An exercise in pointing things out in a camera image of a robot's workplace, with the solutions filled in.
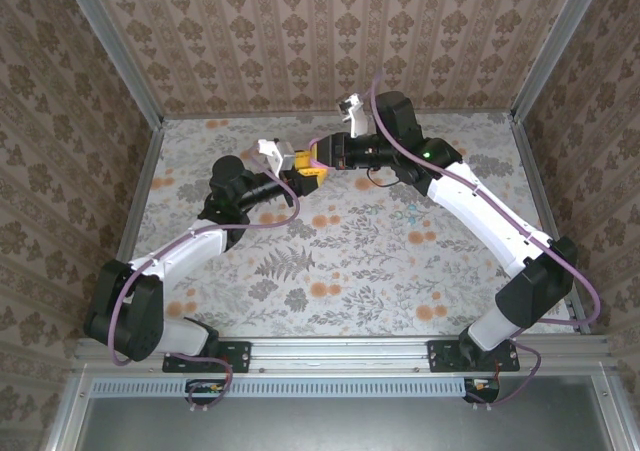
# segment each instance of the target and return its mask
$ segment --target fern print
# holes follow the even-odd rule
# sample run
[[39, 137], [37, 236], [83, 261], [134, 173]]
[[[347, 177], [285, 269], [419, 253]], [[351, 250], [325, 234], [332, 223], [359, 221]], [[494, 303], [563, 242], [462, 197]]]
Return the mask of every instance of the fern print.
[[269, 253], [263, 263], [256, 268], [255, 274], [275, 279], [282, 278], [286, 281], [290, 277], [295, 279], [304, 270], [309, 271], [312, 266], [315, 267], [316, 263], [313, 261], [311, 252], [307, 254], [306, 249], [302, 248], [302, 253], [299, 253], [291, 247], [287, 246], [287, 248], [288, 254], [281, 249]]

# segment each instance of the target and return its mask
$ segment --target wallpaper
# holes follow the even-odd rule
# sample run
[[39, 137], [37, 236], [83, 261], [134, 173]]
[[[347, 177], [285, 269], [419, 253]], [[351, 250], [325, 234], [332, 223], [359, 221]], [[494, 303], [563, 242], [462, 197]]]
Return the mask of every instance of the wallpaper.
[[640, 416], [640, 0], [594, 0], [526, 129]]
[[55, 416], [148, 139], [74, 0], [0, 0], [0, 449]]
[[165, 117], [333, 110], [368, 87], [507, 109], [565, 0], [101, 0]]
[[[447, 139], [490, 189], [525, 219], [537, 214], [506, 114], [419, 115], [426, 136]], [[158, 249], [195, 220], [211, 166], [241, 156], [259, 138], [305, 148], [343, 131], [339, 116], [165, 121], [161, 158], [136, 256]], [[509, 280], [496, 259], [452, 214], [390, 170], [332, 171], [301, 199], [290, 225], [250, 230], [229, 252], [165, 292], [168, 316], [191, 316], [224, 336], [458, 334]], [[252, 210], [253, 223], [283, 221], [284, 198]], [[566, 307], [552, 310], [568, 317]], [[538, 331], [571, 332], [541, 326]]]

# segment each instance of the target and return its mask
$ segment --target cable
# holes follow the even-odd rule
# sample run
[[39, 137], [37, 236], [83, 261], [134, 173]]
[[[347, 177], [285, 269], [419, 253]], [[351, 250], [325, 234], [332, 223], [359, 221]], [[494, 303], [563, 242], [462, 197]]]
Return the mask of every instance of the cable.
[[[309, 152], [312, 153], [311, 155], [313, 156], [313, 145], [316, 144], [318, 141], [322, 140], [323, 138], [313, 138], [311, 141], [309, 141]], [[311, 165], [311, 167], [313, 168], [320, 168], [320, 169], [331, 169], [329, 166], [327, 166], [326, 164], [322, 164], [320, 161], [317, 161], [315, 159], [313, 159], [313, 157], [309, 158], [309, 164]]]
[[367, 168], [367, 178], [369, 178], [369, 181], [371, 181], [373, 184], [375, 184], [379, 188], [390, 188], [391, 186], [395, 186], [396, 184], [398, 184], [400, 182], [400, 180], [397, 180], [397, 181], [394, 181], [393, 183], [389, 183], [389, 184], [378, 184], [371, 177], [371, 168]]
[[593, 299], [594, 306], [593, 306], [593, 313], [591, 313], [591, 316], [589, 316], [588, 318], [578, 319], [578, 320], [543, 318], [543, 319], [540, 319], [538, 322], [547, 323], [547, 324], [562, 324], [562, 325], [568, 325], [568, 326], [581, 326], [583, 324], [591, 324], [592, 322], [594, 322], [600, 315], [600, 297], [598, 296], [598, 292], [595, 290], [593, 285], [589, 282], [587, 278], [584, 277], [582, 273], [580, 273], [580, 271], [578, 271], [574, 266], [572, 266], [571, 264], [566, 262], [564, 259], [562, 259], [553, 250], [545, 246], [544, 243], [541, 243], [536, 238], [530, 236], [530, 233], [528, 231], [526, 231], [516, 220], [514, 220], [511, 216], [509, 216], [509, 214], [506, 213], [500, 207], [500, 205], [498, 205], [498, 203], [493, 201], [493, 199], [491, 199], [491, 197], [487, 195], [482, 189], [478, 189], [475, 184], [471, 183], [470, 181], [467, 181], [462, 176], [458, 176], [457, 174], [452, 173], [451, 171], [447, 171], [446, 169], [443, 169], [439, 166], [436, 166], [435, 164], [425, 161], [424, 159], [420, 159], [417, 156], [414, 156], [411, 152], [403, 148], [402, 145], [393, 138], [393, 136], [391, 136], [391, 133], [385, 127], [384, 123], [382, 122], [382, 118], [380, 117], [380, 113], [376, 108], [375, 94], [376, 94], [376, 87], [378, 86], [379, 81], [380, 81], [380, 73], [378, 73], [375, 76], [373, 82], [371, 83], [371, 91], [369, 95], [369, 99], [371, 101], [371, 111], [373, 112], [373, 117], [376, 120], [376, 124], [378, 125], [378, 128], [380, 129], [382, 134], [385, 136], [385, 138], [387, 138], [387, 140], [391, 143], [391, 145], [394, 148], [396, 148], [405, 157], [413, 161], [414, 163], [424, 166], [425, 168], [435, 171], [436, 173], [442, 174], [443, 176], [447, 176], [459, 182], [460, 184], [463, 184], [470, 190], [474, 191], [476, 195], [480, 196], [489, 206], [491, 206], [500, 216], [502, 216], [505, 219], [505, 221], [507, 221], [513, 228], [515, 228], [518, 231], [518, 233], [524, 236], [529, 242], [533, 243], [540, 250], [542, 250], [542, 252], [546, 253], [551, 259], [553, 259], [556, 263], [558, 263], [560, 266], [566, 269], [569, 273], [571, 273], [578, 281], [580, 281], [580, 283], [582, 283], [582, 285], [587, 289], [587, 291], [589, 291], [589, 294]]
[[533, 368], [531, 368], [531, 372], [529, 373], [529, 375], [524, 379], [524, 381], [522, 383], [520, 383], [520, 386], [518, 386], [518, 388], [513, 393], [511, 393], [509, 396], [506, 396], [506, 397], [504, 397], [502, 399], [498, 399], [497, 401], [494, 401], [493, 403], [487, 403], [480, 396], [478, 396], [476, 394], [473, 394], [473, 393], [470, 393], [468, 391], [467, 391], [467, 396], [470, 396], [471, 398], [475, 399], [479, 403], [486, 404], [487, 406], [492, 406], [492, 407], [493, 406], [500, 406], [501, 404], [508, 403], [513, 398], [515, 398], [517, 395], [519, 395], [522, 392], [522, 390], [524, 388], [526, 388], [527, 385], [531, 382], [533, 377], [536, 375], [536, 373], [540, 369], [540, 366], [542, 365], [542, 355], [538, 351], [536, 351], [535, 349], [530, 348], [529, 346], [525, 346], [524, 344], [518, 343], [515, 339], [510, 339], [509, 341], [511, 341], [511, 343], [516, 348], [519, 348], [519, 349], [521, 349], [523, 351], [527, 351], [528, 353], [534, 354], [536, 356], [536, 364], [534, 365]]
[[227, 377], [225, 379], [224, 388], [222, 388], [222, 391], [220, 391], [218, 396], [213, 401], [211, 401], [210, 403], [208, 403], [206, 405], [202, 405], [201, 406], [199, 404], [194, 403], [194, 401], [193, 401], [193, 392], [194, 392], [194, 390], [196, 388], [200, 387], [200, 386], [203, 386], [203, 383], [202, 382], [192, 383], [191, 387], [189, 388], [189, 394], [187, 395], [187, 401], [191, 405], [191, 409], [192, 410], [194, 410], [194, 409], [203, 409], [203, 411], [206, 411], [208, 408], [213, 408], [215, 405], [220, 403], [220, 401], [222, 401], [222, 398], [231, 389], [231, 384], [233, 383], [233, 368], [226, 361], [224, 361], [222, 359], [217, 359], [217, 358], [204, 358], [204, 357], [197, 357], [197, 356], [187, 356], [186, 354], [182, 354], [182, 353], [174, 353], [174, 354], [172, 354], [172, 356], [174, 356], [176, 358], [179, 358], [179, 359], [183, 359], [185, 361], [193, 361], [193, 362], [197, 362], [197, 363], [216, 363], [216, 364], [220, 364], [220, 365], [224, 366], [224, 369], [226, 371]]
[[[200, 234], [203, 234], [203, 233], [206, 233], [206, 232], [209, 232], [209, 231], [215, 231], [217, 229], [270, 229], [270, 228], [277, 228], [279, 226], [285, 226], [285, 225], [291, 223], [294, 219], [296, 219], [298, 217], [298, 214], [300, 214], [300, 200], [298, 199], [298, 196], [284, 181], [282, 181], [280, 178], [275, 176], [271, 171], [269, 171], [267, 168], [265, 168], [262, 164], [260, 164], [253, 157], [253, 153], [254, 153], [254, 151], [256, 149], [257, 149], [257, 146], [254, 146], [249, 150], [249, 156], [251, 157], [251, 160], [258, 167], [262, 168], [262, 171], [267, 176], [269, 176], [276, 183], [278, 183], [287, 192], [287, 194], [289, 196], [291, 196], [291, 199], [293, 200], [293, 203], [294, 203], [294, 206], [295, 206], [295, 210], [294, 210], [293, 214], [291, 216], [289, 216], [287, 219], [285, 219], [284, 221], [280, 221], [278, 223], [271, 223], [271, 224], [222, 224], [222, 225], [221, 224], [212, 224], [211, 226], [204, 226], [204, 227], [202, 227], [200, 229], [195, 230], [191, 234], [186, 234], [186, 235], [178, 238], [177, 240], [172, 241], [167, 246], [165, 246], [160, 251], [158, 251], [153, 256], [153, 260], [157, 260], [157, 259], [163, 258], [169, 252], [171, 252], [172, 250], [174, 250], [175, 248], [180, 246], [182, 243], [184, 243], [186, 241], [189, 241], [190, 239], [193, 239], [196, 236], [199, 236]], [[122, 290], [120, 291], [120, 294], [118, 295], [118, 299], [116, 300], [116, 303], [115, 303], [115, 305], [113, 307], [113, 313], [111, 315], [111, 321], [109, 323], [109, 332], [107, 334], [107, 347], [109, 348], [109, 353], [111, 354], [111, 361], [116, 366], [126, 366], [127, 364], [129, 364], [131, 362], [131, 359], [126, 359], [124, 361], [120, 360], [120, 358], [118, 358], [118, 355], [116, 354], [116, 350], [115, 350], [116, 324], [118, 323], [118, 316], [120, 315], [120, 310], [122, 309], [122, 303], [124, 302], [124, 299], [127, 296], [127, 293], [129, 292], [129, 289], [131, 288], [131, 285], [135, 282], [136, 279], [138, 279], [138, 277], [147, 268], [149, 268], [153, 264], [153, 260], [150, 259], [150, 260], [146, 261], [145, 263], [143, 263], [138, 269], [136, 269], [133, 272], [133, 274], [129, 277], [129, 279], [127, 279], [127, 281], [124, 283], [124, 286], [122, 287]]]

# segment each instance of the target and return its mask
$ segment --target black joint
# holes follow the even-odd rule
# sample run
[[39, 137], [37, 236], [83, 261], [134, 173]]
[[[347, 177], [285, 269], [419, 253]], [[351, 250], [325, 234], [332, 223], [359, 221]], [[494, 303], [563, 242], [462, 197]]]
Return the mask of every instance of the black joint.
[[[107, 344], [116, 300], [131, 274], [130, 265], [116, 260], [102, 267], [84, 322], [87, 336]], [[118, 315], [114, 348], [134, 361], [141, 361], [155, 350], [164, 330], [162, 281], [154, 275], [141, 275], [131, 290], [133, 299], [122, 305]]]
[[[576, 245], [569, 238], [551, 241], [550, 249], [570, 265], [578, 257]], [[535, 260], [524, 260], [520, 271], [496, 294], [500, 312], [514, 325], [530, 328], [564, 298], [573, 284], [573, 276], [546, 253]]]

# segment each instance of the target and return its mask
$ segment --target table surface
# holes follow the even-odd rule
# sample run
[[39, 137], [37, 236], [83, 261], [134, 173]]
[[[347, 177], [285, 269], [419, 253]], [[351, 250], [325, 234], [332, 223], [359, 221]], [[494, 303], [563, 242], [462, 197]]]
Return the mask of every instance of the table surface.
[[[418, 115], [425, 136], [446, 139], [480, 179], [532, 224], [531, 191], [505, 113]], [[347, 131], [339, 117], [165, 121], [135, 256], [193, 223], [215, 160], [260, 138], [306, 148]], [[372, 174], [393, 182], [391, 171]], [[165, 292], [168, 316], [194, 316], [223, 336], [458, 334], [508, 281], [491, 252], [453, 215], [413, 188], [373, 185], [363, 170], [332, 171], [301, 199], [289, 226], [249, 230], [229, 252]], [[252, 223], [284, 220], [284, 199], [251, 211]], [[551, 315], [567, 318], [564, 304]], [[536, 325], [536, 332], [572, 332]]]
[[[505, 387], [518, 383], [508, 378], [502, 381]], [[207, 412], [190, 412], [183, 399], [175, 398], [92, 399], [78, 449], [608, 451], [613, 448], [591, 378], [543, 377], [534, 379], [510, 403], [491, 411], [474, 410], [461, 398], [227, 398]]]

